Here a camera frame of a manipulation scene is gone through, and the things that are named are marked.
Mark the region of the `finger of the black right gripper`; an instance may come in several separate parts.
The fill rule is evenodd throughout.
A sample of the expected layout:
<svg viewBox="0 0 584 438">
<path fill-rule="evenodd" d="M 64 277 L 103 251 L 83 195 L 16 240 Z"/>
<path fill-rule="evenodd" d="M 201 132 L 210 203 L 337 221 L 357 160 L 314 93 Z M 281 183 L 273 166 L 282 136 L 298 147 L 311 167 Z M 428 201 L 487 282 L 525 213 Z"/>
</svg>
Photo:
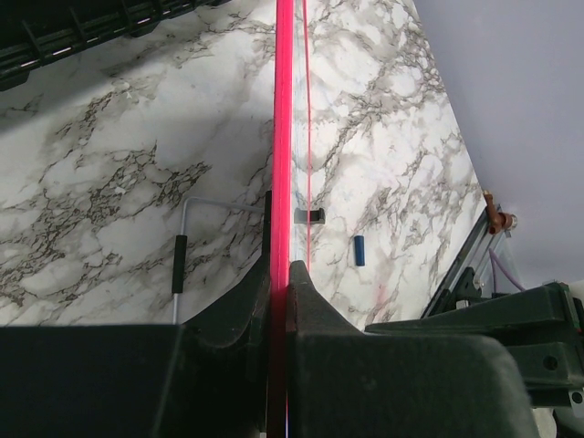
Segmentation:
<svg viewBox="0 0 584 438">
<path fill-rule="evenodd" d="M 481 335 L 511 354 L 534 406 L 583 404 L 583 305 L 564 283 L 484 299 L 428 318 L 374 323 L 376 335 Z"/>
</svg>

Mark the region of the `blue marker cap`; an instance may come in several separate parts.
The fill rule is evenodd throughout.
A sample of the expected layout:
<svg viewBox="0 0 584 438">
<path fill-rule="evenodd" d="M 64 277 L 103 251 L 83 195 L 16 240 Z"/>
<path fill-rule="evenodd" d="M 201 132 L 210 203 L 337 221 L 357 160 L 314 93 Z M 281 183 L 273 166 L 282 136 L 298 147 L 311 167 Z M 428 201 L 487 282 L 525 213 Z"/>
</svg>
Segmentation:
<svg viewBox="0 0 584 438">
<path fill-rule="evenodd" d="M 363 235 L 354 236 L 354 254 L 356 266 L 365 266 L 365 240 Z"/>
</svg>

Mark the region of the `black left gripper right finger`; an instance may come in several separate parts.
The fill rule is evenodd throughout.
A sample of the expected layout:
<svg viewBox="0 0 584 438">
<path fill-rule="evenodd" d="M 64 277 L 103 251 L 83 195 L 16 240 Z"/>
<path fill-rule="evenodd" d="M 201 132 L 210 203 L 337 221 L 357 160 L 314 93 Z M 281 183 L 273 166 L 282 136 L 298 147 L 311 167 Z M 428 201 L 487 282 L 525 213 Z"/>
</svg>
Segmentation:
<svg viewBox="0 0 584 438">
<path fill-rule="evenodd" d="M 290 436 L 537 436 L 517 365 L 495 340 L 365 334 L 301 261 L 290 267 L 287 304 Z"/>
</svg>

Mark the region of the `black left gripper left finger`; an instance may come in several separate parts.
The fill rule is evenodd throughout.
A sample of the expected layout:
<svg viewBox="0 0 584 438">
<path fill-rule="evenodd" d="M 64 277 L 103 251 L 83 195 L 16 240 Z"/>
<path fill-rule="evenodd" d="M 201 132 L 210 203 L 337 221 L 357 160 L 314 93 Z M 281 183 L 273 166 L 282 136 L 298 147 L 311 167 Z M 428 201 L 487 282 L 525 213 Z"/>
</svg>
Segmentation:
<svg viewBox="0 0 584 438">
<path fill-rule="evenodd" d="M 179 325 L 1 331 L 4 437 L 256 437 L 266 425 L 260 259 Z"/>
</svg>

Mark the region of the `pink-framed whiteboard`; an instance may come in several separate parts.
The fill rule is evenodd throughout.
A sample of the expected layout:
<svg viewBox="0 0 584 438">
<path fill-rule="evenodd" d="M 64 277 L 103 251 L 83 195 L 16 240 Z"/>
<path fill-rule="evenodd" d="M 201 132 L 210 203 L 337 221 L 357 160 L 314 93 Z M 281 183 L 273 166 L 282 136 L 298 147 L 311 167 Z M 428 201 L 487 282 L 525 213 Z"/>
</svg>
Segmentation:
<svg viewBox="0 0 584 438">
<path fill-rule="evenodd" d="M 292 224 L 293 68 L 296 1 L 276 2 L 272 203 L 270 225 L 270 329 L 266 435 L 287 436 L 286 317 Z"/>
</svg>

